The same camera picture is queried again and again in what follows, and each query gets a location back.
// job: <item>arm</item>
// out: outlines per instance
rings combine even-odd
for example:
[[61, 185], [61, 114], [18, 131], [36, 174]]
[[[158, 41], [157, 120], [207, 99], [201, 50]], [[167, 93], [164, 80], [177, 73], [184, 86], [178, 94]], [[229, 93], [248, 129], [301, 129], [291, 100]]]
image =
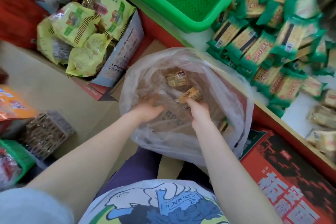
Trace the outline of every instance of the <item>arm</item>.
[[211, 121], [208, 107], [191, 98], [186, 102], [191, 107], [192, 127], [201, 146], [212, 187], [228, 220], [234, 224], [283, 223], [223, 140]]
[[27, 187], [47, 192], [68, 205], [76, 222], [92, 202], [117, 160], [126, 140], [142, 123], [154, 119], [163, 106], [155, 98], [137, 105], [115, 123], [53, 163]]

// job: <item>hand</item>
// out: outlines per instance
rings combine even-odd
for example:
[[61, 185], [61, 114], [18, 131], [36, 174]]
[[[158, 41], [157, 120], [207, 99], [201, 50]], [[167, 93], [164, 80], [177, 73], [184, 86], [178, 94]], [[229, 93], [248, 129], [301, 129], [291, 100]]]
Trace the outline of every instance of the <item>hand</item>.
[[139, 103], [133, 108], [132, 112], [136, 113], [141, 123], [155, 119], [166, 109], [163, 105], [154, 107], [158, 97], [157, 94], [150, 99], [148, 99], [148, 96], [145, 96], [142, 100], [139, 100]]
[[193, 128], [211, 121], [209, 107], [206, 103], [197, 103], [191, 97], [187, 97], [185, 101], [190, 106], [191, 115], [194, 118], [191, 124]]

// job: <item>yellow snack bag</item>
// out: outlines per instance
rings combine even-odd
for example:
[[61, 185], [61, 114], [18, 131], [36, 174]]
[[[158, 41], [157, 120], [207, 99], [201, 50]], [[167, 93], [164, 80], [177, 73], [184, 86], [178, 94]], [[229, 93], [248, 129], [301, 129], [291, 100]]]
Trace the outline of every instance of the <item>yellow snack bag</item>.
[[99, 21], [99, 14], [76, 2], [70, 2], [51, 16], [55, 34], [64, 42], [78, 48], [83, 46], [90, 35], [97, 32], [95, 24]]
[[89, 0], [88, 6], [100, 14], [100, 26], [118, 41], [127, 28], [128, 19], [136, 10], [126, 0]]
[[67, 64], [72, 48], [54, 35], [50, 18], [45, 18], [37, 25], [37, 50], [52, 63]]
[[99, 73], [106, 61], [106, 48], [110, 41], [111, 36], [107, 33], [91, 35], [82, 48], [72, 49], [65, 72], [81, 77], [94, 76]]

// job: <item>grey sleeve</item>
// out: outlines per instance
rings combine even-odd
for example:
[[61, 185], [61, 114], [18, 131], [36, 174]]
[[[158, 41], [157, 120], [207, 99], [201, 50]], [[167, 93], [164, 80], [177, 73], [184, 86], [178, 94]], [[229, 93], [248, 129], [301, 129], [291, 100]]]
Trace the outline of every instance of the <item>grey sleeve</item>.
[[47, 193], [31, 189], [10, 189], [0, 193], [3, 224], [74, 224], [71, 210]]

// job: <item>clear plastic bag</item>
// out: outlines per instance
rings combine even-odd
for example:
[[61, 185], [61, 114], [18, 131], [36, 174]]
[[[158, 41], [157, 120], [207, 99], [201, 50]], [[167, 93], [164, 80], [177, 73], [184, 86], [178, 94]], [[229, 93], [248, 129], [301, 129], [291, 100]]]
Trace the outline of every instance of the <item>clear plastic bag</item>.
[[[230, 128], [222, 135], [236, 157], [240, 157], [250, 131], [254, 107], [250, 84], [233, 69], [192, 48], [170, 48], [153, 53], [128, 69], [120, 97], [122, 115], [147, 94], [158, 93], [157, 104], [166, 106], [155, 120], [138, 127], [131, 139], [142, 148], [205, 166], [191, 127], [190, 109], [177, 103], [176, 98], [182, 93], [170, 88], [165, 79], [168, 71], [176, 68], [185, 72], [189, 88], [194, 86], [201, 92], [216, 125], [219, 126], [225, 116], [228, 118]], [[227, 74], [225, 77], [230, 78], [230, 83], [220, 74]], [[250, 97], [245, 97], [237, 88]]]

